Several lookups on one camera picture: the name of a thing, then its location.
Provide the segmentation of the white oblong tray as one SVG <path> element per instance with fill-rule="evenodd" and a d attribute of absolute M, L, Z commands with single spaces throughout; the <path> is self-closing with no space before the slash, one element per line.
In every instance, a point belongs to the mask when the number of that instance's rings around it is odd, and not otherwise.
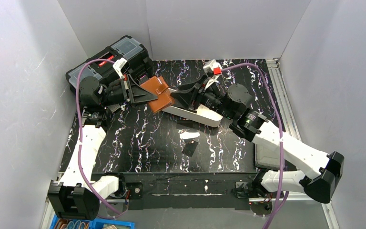
<path fill-rule="evenodd" d="M 176 106 L 169 106 L 164 108 L 162 111 L 210 127 L 218 127 L 223 118 L 218 113 L 208 109 L 203 105 L 200 105 L 195 112 L 184 110 Z"/>

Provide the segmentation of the brown leather card holder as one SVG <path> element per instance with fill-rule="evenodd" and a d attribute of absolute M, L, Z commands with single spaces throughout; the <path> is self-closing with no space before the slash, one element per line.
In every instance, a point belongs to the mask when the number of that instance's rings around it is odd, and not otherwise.
<path fill-rule="evenodd" d="M 175 99 L 171 96 L 171 92 L 169 91 L 169 85 L 163 77 L 153 76 L 149 80 L 143 82 L 141 87 L 157 96 L 156 100 L 148 103 L 154 113 L 175 104 Z"/>

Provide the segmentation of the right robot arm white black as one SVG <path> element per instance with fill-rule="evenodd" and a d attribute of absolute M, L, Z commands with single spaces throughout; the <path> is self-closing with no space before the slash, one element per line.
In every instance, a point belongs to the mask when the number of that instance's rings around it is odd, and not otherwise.
<path fill-rule="evenodd" d="M 267 117 L 251 109 L 252 96 L 241 84 L 232 84 L 225 94 L 215 85 L 206 88 L 200 83 L 171 93 L 185 109 L 204 105 L 229 119 L 230 129 L 240 138 L 263 146 L 297 167 L 297 171 L 262 169 L 252 181 L 250 190 L 257 194 L 276 191 L 305 193 L 311 199 L 328 204 L 342 178 L 344 156 L 312 148 L 279 128 Z"/>

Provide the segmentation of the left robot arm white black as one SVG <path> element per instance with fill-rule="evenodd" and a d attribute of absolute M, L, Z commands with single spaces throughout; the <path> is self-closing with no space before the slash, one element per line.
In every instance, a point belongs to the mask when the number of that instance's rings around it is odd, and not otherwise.
<path fill-rule="evenodd" d="M 58 218 L 94 220 L 101 203 L 110 206 L 106 201 L 110 195 L 128 199 L 130 191 L 123 175 L 109 173 L 91 183 L 94 163 L 108 131 L 109 107 L 123 102 L 155 104 L 162 95 L 170 95 L 168 88 L 164 79 L 156 76 L 136 83 L 125 74 L 109 85 L 94 76 L 77 79 L 78 142 L 64 175 L 48 190 L 48 199 Z"/>

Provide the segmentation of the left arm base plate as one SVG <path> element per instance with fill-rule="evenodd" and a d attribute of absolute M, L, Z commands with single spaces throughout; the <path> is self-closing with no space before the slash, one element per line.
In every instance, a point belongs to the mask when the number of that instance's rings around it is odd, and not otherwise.
<path fill-rule="evenodd" d="M 115 192 L 115 198 L 123 199 L 142 199 L 143 183 L 127 182 L 121 183 L 119 189 Z"/>

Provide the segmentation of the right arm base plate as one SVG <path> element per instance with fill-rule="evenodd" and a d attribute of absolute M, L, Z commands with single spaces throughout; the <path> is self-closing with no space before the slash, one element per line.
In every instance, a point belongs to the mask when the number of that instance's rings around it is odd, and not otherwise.
<path fill-rule="evenodd" d="M 276 198 L 277 192 L 267 191 L 262 186 L 262 181 L 239 181 L 235 183 L 235 187 L 231 189 L 231 193 L 239 199 L 244 198 L 259 198 L 259 202 L 271 202 Z"/>

